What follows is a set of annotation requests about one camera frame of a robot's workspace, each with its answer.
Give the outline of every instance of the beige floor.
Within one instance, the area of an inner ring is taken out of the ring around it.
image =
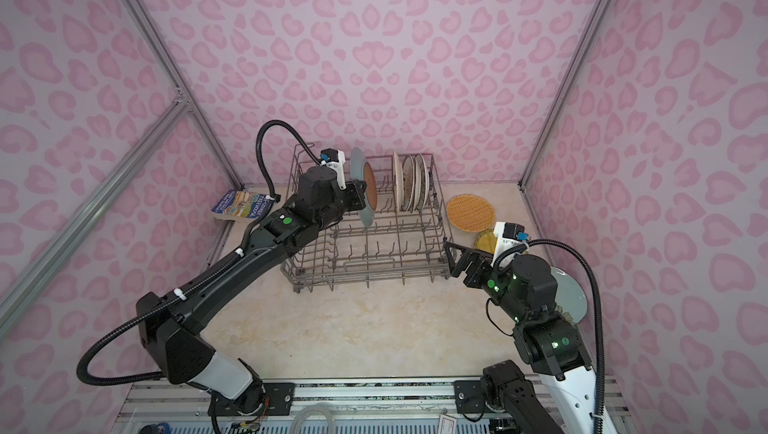
[[[444,184],[446,199],[472,193],[487,199],[497,219],[533,223],[514,184]],[[246,223],[237,223],[224,252],[236,247]],[[453,229],[454,242],[474,235]],[[542,255],[534,248],[534,254]],[[441,277],[318,287],[295,294],[279,267],[267,272],[216,315],[203,331],[217,349],[242,358],[264,378],[478,375],[514,360],[531,372],[485,317],[483,291]],[[514,323],[492,306],[494,320]]]

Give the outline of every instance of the ceramic plate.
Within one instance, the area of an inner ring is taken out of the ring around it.
[[[424,176],[424,169],[422,168],[422,161],[419,161],[420,154],[413,156],[413,202],[409,212],[417,211],[422,205],[422,177]]]
[[[370,165],[368,164],[368,161],[366,160],[366,155],[360,150],[360,148],[352,148],[352,155],[350,157],[350,178],[352,179],[361,179],[366,182],[369,181],[366,172],[366,167],[368,170],[370,170],[370,176],[373,175],[373,170],[370,169]],[[368,193],[370,189],[366,189],[366,192],[364,196],[366,197],[366,207],[364,209],[360,209],[357,214],[360,216],[360,221],[362,222],[362,225],[364,226],[370,226],[373,224],[373,210],[376,208],[376,205],[374,204],[376,202],[376,180],[373,180],[373,186],[372,186],[372,196],[373,197],[373,203],[370,201],[370,197],[368,196]]]
[[[416,171],[413,166],[413,156],[406,156],[402,162],[402,204],[401,211],[410,211],[413,206],[413,194],[416,189],[414,175]]]
[[[398,212],[402,206],[402,164],[396,152],[392,153],[392,176],[395,178],[395,212]]]
[[[424,160],[424,156],[422,155],[416,155],[416,158],[418,159],[418,164],[421,167],[421,199],[418,203],[418,209],[424,209],[425,206],[427,206],[427,203],[429,203],[429,168],[427,166],[426,160]]]

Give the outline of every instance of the dish rack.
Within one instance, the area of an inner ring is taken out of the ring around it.
[[[392,156],[366,157],[376,176],[378,203],[374,210],[373,225],[365,227],[356,212],[344,215],[336,226],[325,229],[315,241],[298,254],[283,261],[280,270],[298,293],[303,288],[310,292],[315,286],[328,286],[385,279],[429,276],[450,277],[448,263],[442,250],[445,238],[452,241],[450,223],[446,222],[446,203],[440,188],[435,158],[423,154],[429,169],[429,200],[423,209],[398,212],[395,209],[395,187]],[[296,145],[287,195],[298,189],[302,173],[314,162]],[[349,179],[350,163],[344,165]]]

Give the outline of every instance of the pink wallpaper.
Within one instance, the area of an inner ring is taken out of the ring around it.
[[[619,0],[585,67],[534,206],[635,423],[768,431],[768,0]]]
[[[0,298],[169,104],[118,0],[3,0]]]
[[[80,355],[135,314],[136,300],[202,269],[228,189],[194,125],[182,119],[43,296],[0,345],[0,431],[96,433],[126,390],[86,386]],[[157,370],[132,330],[92,363],[101,376]]]
[[[248,182],[267,119],[444,179],[518,179],[594,0],[144,0]],[[285,181],[295,142],[268,136]]]

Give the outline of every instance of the book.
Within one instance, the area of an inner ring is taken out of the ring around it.
[[[257,192],[229,190],[210,210],[216,219],[237,221],[255,219],[264,213],[269,201]]]

